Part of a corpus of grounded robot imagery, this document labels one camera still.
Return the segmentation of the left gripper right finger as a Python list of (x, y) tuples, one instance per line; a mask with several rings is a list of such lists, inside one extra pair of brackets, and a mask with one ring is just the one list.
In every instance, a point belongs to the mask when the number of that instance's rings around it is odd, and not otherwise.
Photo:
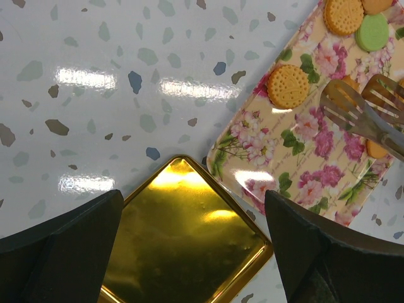
[(403, 302), (403, 245), (362, 234), (266, 191), (288, 302)]

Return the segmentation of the gold tin lid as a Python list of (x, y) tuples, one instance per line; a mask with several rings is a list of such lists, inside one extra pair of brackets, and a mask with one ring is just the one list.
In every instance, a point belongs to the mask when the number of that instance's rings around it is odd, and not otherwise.
[(191, 157), (130, 194), (100, 302), (230, 302), (273, 255), (269, 238)]

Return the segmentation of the metal tongs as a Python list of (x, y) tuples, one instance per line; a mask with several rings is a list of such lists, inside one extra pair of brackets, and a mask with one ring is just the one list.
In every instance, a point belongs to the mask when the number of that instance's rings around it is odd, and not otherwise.
[(359, 93), (342, 80), (331, 80), (321, 92), (320, 109), (338, 127), (403, 161), (403, 85), (375, 74)]

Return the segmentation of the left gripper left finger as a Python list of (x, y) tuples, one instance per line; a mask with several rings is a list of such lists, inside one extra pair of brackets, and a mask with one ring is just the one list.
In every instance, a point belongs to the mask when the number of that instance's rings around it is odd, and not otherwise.
[(1, 239), (1, 302), (96, 302), (124, 198), (110, 190)]

